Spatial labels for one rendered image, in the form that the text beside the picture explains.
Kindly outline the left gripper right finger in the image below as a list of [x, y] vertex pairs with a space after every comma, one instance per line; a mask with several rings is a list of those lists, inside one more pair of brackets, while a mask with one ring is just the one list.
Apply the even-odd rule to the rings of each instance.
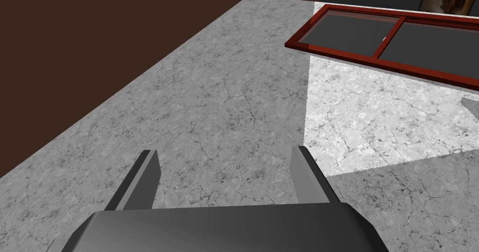
[[292, 148], [289, 172], [300, 204], [340, 202], [305, 146]]

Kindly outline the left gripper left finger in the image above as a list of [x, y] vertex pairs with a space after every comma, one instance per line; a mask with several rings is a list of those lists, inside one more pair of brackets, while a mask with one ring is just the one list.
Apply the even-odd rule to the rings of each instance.
[[144, 150], [108, 202], [105, 210], [152, 209], [161, 177], [156, 150]]

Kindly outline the red framed window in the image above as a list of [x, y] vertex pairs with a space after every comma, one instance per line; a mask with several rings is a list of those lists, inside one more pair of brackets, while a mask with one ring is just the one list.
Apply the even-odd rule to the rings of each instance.
[[325, 4], [284, 45], [479, 92], [479, 18]]

